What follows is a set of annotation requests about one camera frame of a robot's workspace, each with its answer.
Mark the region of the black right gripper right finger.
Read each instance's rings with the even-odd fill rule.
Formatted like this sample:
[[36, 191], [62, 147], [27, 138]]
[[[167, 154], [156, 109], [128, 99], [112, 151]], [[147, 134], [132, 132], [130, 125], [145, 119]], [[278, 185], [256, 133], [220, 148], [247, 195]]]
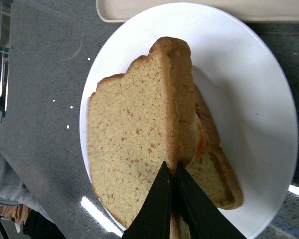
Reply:
[[193, 239], [245, 238], [217, 209], [182, 164], [177, 166], [176, 200]]

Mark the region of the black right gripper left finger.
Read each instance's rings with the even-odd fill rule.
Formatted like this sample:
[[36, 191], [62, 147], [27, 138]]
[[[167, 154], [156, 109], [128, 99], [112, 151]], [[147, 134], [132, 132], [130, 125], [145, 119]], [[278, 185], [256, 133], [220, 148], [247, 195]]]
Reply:
[[153, 185], [123, 239], [168, 239], [172, 205], [172, 176], [164, 161]]

